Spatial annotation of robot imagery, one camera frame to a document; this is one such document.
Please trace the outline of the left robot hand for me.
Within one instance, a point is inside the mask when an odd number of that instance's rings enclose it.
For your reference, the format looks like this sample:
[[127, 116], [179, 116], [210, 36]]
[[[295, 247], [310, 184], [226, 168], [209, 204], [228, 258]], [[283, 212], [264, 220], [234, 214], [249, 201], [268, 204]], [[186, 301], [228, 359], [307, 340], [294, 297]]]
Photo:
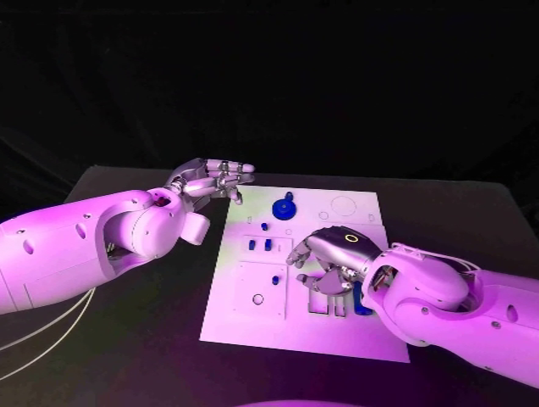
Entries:
[[254, 181], [254, 172], [252, 164], [196, 158], [173, 170], [164, 188], [180, 196], [189, 210], [198, 212], [215, 198], [228, 198], [235, 204], [244, 202], [238, 187]]

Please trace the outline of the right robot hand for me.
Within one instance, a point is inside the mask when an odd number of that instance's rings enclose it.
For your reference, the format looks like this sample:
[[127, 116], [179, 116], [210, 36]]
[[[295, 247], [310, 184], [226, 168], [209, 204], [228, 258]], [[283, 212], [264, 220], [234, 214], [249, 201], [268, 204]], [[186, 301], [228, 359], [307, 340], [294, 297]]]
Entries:
[[355, 282], [363, 282], [375, 260], [383, 250], [373, 240], [347, 226], [330, 226], [316, 230], [294, 247], [285, 263], [298, 269], [310, 256], [326, 272], [321, 277], [300, 274], [297, 280], [317, 293], [340, 297], [353, 290]]

